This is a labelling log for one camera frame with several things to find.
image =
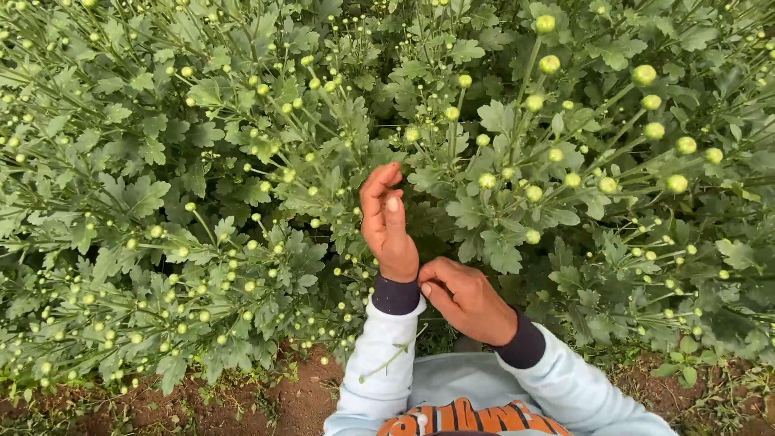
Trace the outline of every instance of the light blue sleeve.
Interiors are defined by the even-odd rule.
[[[417,316],[423,310],[423,297],[406,315],[382,313],[369,302],[363,334],[345,367],[336,412],[323,424],[324,436],[374,436],[386,420],[406,412]],[[387,368],[374,372],[401,350],[396,344],[408,344],[407,352],[400,353]]]
[[[536,324],[546,350],[532,368],[516,369],[498,356],[543,412],[575,434],[594,436],[677,436],[661,417],[622,394],[600,369]]]

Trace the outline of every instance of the sleeve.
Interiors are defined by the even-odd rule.
[[[493,347],[501,367],[517,378],[541,409],[574,433],[594,436],[677,434],[661,417],[622,394],[544,326],[517,310],[517,334]]]
[[[425,310],[425,299],[416,280],[396,283],[377,277],[374,288],[363,334],[345,367],[336,412],[323,424],[324,436],[374,436],[386,420],[407,409],[417,317]],[[407,344],[407,352],[400,352],[397,344]]]

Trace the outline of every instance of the fingernail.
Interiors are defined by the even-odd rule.
[[[387,210],[391,212],[397,212],[398,211],[398,199],[395,197],[391,197],[387,199]]]

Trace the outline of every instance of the brown soil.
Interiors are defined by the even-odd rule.
[[[92,393],[88,400],[93,403],[93,412],[78,420],[72,434],[108,436],[134,432],[135,435],[146,436],[318,436],[322,433],[323,421],[335,410],[336,387],[342,376],[338,365],[320,365],[320,356],[322,350],[319,349],[308,361],[299,363],[298,381],[284,379],[264,393],[264,398],[276,404],[277,426],[274,431],[267,427],[269,420],[257,403],[257,397],[262,393],[257,383],[235,377],[221,383],[219,386],[222,389],[212,392],[212,387],[208,389],[203,381],[189,374],[169,396],[162,396],[160,390],[152,388],[153,380],[126,395],[111,399],[95,399]],[[720,386],[721,369],[715,368],[709,374],[701,373],[696,386],[684,389],[677,377],[650,377],[649,368],[658,363],[657,359],[652,359],[642,365],[621,369],[615,372],[613,378],[622,391],[664,417],[680,434],[775,436],[775,396],[763,399],[749,395],[745,386],[733,392],[739,409],[748,414],[741,419],[741,429],[723,433],[709,427],[707,433],[697,432],[696,429],[704,428],[703,423],[712,425],[707,418],[708,410],[729,403],[728,395],[717,396],[717,400],[708,397],[715,386]],[[732,372],[744,375],[746,367],[739,362],[737,365]],[[209,402],[206,400],[208,392],[212,394]],[[61,410],[68,404],[86,400],[84,393],[84,390],[61,389],[55,396],[36,396],[36,408]],[[699,407],[698,401],[704,402],[705,408]],[[8,401],[0,401],[0,420],[27,413],[24,401],[16,407]]]

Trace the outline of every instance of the hand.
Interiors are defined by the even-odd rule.
[[[390,189],[401,181],[398,162],[380,165],[360,189],[363,224],[360,232],[380,262],[380,273],[401,283],[417,278],[420,258],[412,237],[406,234],[406,216],[400,189]]]
[[[436,258],[422,267],[419,281],[425,297],[460,333],[496,347],[517,334],[517,313],[478,269]]]

